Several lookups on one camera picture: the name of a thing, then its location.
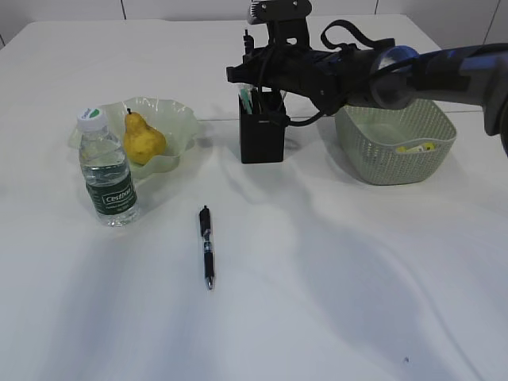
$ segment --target green label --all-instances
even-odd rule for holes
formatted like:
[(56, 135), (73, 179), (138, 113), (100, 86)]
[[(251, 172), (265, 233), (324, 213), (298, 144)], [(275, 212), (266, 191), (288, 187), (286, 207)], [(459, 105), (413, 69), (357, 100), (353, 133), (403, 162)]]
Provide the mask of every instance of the green label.
[(130, 173), (125, 179), (111, 187), (94, 187), (87, 184), (95, 209), (108, 216), (120, 214), (130, 209), (137, 200)]

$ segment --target yellow object in basket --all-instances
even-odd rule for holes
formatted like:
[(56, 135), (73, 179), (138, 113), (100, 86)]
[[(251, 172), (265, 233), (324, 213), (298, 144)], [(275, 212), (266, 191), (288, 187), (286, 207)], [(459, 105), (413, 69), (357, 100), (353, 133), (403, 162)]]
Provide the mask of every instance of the yellow object in basket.
[(399, 153), (426, 152), (433, 151), (434, 149), (436, 149), (436, 145), (434, 143), (426, 142), (412, 148), (406, 148), (404, 146), (397, 147), (397, 152)]

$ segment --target water bottle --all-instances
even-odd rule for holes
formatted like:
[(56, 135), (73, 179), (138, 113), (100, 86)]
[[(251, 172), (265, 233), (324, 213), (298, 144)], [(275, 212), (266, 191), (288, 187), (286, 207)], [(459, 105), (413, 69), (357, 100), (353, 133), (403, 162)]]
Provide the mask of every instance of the water bottle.
[(85, 109), (78, 116), (83, 134), (79, 163), (99, 220), (108, 226), (123, 226), (139, 216), (137, 195), (129, 162), (120, 141), (108, 130), (100, 109)]

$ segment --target yellow pear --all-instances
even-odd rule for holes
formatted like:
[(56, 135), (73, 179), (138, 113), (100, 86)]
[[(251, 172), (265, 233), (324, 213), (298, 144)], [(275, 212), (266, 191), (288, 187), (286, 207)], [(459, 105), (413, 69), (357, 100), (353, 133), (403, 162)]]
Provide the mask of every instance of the yellow pear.
[(124, 150), (127, 157), (137, 164), (145, 165), (153, 156), (166, 150), (166, 138), (150, 127), (138, 113), (125, 115)]

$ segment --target pen holder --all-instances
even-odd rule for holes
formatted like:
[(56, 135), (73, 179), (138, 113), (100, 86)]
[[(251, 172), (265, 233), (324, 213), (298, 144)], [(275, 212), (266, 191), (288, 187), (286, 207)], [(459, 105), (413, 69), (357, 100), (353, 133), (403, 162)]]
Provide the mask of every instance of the pen holder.
[[(270, 110), (283, 114), (286, 108), (278, 91), (261, 95)], [(279, 163), (284, 159), (284, 134), (286, 128), (268, 120), (264, 114), (248, 114), (241, 99), (240, 104), (240, 151), (243, 164)]]

